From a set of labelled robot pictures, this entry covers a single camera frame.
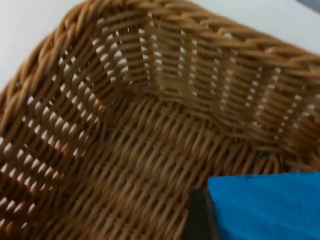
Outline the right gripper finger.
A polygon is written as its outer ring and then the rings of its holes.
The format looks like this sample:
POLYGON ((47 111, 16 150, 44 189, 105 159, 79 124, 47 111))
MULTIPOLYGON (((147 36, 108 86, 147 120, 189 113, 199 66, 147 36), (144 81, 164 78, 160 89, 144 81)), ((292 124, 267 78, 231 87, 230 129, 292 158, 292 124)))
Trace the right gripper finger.
POLYGON ((215 208, 207 188, 194 189, 188 197, 188 214, 182 240, 219 240, 215 208))

